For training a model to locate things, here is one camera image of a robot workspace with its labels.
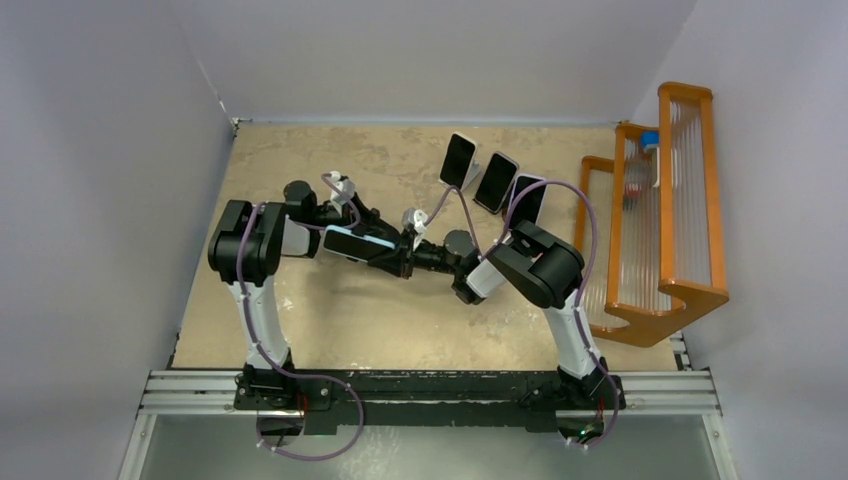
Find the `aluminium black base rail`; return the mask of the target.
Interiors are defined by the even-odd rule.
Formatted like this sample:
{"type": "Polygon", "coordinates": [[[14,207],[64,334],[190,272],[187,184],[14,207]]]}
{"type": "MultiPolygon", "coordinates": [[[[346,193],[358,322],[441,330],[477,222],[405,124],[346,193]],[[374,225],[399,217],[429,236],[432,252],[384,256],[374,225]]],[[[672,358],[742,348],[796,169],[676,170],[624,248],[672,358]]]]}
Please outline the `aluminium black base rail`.
{"type": "Polygon", "coordinates": [[[563,431],[580,444],[636,416],[695,419],[721,479],[737,471],[712,374],[692,369],[680,334],[674,371],[630,371],[570,380],[556,371],[167,369],[148,376],[120,475],[137,479],[159,420],[177,415],[306,421],[311,434],[339,426],[522,427],[563,431]]]}

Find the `blue case phone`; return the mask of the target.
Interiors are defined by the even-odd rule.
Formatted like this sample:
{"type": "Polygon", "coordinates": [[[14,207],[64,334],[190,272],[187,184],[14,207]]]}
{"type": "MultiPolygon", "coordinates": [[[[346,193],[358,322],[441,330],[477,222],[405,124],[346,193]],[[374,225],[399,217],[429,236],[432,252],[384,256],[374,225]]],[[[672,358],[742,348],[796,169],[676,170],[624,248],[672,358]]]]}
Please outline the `blue case phone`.
{"type": "Polygon", "coordinates": [[[347,259],[369,262],[381,255],[391,254],[396,245],[369,235],[356,235],[351,230],[339,226],[327,226],[323,234],[323,248],[347,259]]]}

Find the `white case phone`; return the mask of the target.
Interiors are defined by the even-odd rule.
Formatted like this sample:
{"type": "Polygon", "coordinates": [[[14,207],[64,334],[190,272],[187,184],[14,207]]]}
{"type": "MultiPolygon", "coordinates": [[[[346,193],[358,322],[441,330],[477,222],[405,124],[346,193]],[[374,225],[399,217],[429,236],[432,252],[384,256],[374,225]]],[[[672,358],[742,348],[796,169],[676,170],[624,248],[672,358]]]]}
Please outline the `white case phone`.
{"type": "Polygon", "coordinates": [[[478,144],[475,141],[459,132],[452,133],[440,169],[439,181],[461,191],[469,164],[477,161],[477,151],[478,144]]]}

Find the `lilac case phone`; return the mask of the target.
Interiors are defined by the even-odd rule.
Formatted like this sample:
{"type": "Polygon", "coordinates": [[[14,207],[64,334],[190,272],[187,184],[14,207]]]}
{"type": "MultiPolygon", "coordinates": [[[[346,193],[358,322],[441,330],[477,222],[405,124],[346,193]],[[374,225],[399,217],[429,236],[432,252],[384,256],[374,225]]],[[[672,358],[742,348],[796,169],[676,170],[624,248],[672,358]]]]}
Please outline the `lilac case phone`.
{"type": "Polygon", "coordinates": [[[538,221],[546,195],[546,186],[533,188],[533,185],[544,181],[543,177],[530,174],[519,174],[515,178],[508,197],[509,204],[506,206],[509,229],[515,228],[522,221],[531,223],[538,221]]]}

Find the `purple case phone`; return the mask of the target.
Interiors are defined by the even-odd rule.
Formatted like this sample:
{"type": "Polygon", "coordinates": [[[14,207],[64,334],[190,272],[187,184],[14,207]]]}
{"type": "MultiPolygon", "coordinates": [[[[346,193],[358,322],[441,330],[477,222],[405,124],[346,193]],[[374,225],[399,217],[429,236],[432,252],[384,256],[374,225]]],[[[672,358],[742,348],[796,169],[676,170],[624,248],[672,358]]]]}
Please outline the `purple case phone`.
{"type": "Polygon", "coordinates": [[[519,164],[503,152],[492,154],[474,195],[474,202],[491,214],[497,214],[519,171],[519,164]]]}

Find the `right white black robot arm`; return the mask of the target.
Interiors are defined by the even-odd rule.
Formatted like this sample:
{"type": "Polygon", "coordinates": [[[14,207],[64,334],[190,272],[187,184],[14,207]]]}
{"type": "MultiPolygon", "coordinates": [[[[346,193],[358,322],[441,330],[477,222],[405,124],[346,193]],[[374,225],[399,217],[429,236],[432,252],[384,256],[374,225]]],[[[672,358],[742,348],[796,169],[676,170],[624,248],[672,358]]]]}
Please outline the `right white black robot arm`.
{"type": "Polygon", "coordinates": [[[423,240],[417,248],[406,230],[397,246],[366,264],[403,279],[416,269],[450,275],[455,294],[470,305],[510,285],[544,314],[556,347],[564,399],[576,407],[592,400],[622,400],[619,380],[609,373],[579,306],[584,258],[571,244],[536,224],[521,222],[509,239],[487,254],[466,230],[450,231],[440,245],[423,240]]]}

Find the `silver metal phone stand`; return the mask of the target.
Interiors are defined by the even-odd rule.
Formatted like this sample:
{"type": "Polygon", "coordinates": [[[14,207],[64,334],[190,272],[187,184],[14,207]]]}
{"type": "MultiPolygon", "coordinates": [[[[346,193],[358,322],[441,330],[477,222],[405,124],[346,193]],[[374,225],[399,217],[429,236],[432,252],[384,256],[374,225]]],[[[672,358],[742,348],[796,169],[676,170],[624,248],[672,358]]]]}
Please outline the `silver metal phone stand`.
{"type": "Polygon", "coordinates": [[[477,161],[473,161],[469,164],[469,167],[466,171],[466,175],[464,177],[463,183],[461,185],[461,191],[464,192],[471,183],[475,180],[475,178],[480,174],[481,166],[477,161]]]}

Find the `orange wooden tiered rack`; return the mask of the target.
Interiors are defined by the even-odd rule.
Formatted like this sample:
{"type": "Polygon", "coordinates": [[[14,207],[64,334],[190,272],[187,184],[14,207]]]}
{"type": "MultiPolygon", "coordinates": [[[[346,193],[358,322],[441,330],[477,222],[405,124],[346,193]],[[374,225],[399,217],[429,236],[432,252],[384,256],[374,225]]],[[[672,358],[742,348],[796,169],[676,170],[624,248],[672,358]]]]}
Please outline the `orange wooden tiered rack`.
{"type": "Polygon", "coordinates": [[[597,338],[652,347],[729,300],[712,101],[706,87],[665,82],[657,126],[622,122],[613,158],[581,161],[579,186],[599,231],[583,297],[597,338]],[[657,161],[639,142],[652,130],[657,161]],[[622,207],[627,182],[642,188],[630,211],[622,207]]]}

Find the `red black stamp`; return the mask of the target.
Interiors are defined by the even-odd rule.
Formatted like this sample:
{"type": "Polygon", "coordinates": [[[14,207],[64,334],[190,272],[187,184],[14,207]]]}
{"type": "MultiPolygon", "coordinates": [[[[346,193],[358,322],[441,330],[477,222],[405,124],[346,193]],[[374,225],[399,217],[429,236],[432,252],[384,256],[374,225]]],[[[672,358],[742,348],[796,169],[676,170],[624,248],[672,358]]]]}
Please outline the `red black stamp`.
{"type": "Polygon", "coordinates": [[[639,203],[642,188],[638,183],[627,182],[624,186],[622,207],[624,211],[630,211],[639,203]]]}

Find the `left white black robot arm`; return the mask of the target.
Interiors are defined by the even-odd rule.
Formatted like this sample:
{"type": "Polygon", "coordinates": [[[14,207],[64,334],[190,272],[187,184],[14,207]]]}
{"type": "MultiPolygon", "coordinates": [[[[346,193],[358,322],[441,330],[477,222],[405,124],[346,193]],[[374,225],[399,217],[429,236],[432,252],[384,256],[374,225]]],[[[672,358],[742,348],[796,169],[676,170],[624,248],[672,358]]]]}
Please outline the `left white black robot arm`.
{"type": "Polygon", "coordinates": [[[232,199],[213,230],[210,268],[235,300],[248,353],[236,380],[237,403],[266,401],[284,409],[332,388],[327,375],[300,372],[276,307],[275,276],[285,257],[312,259],[321,249],[352,261],[403,268],[403,236],[377,209],[360,199],[352,180],[323,175],[330,199],[319,201],[311,185],[295,180],[280,202],[232,199]]]}

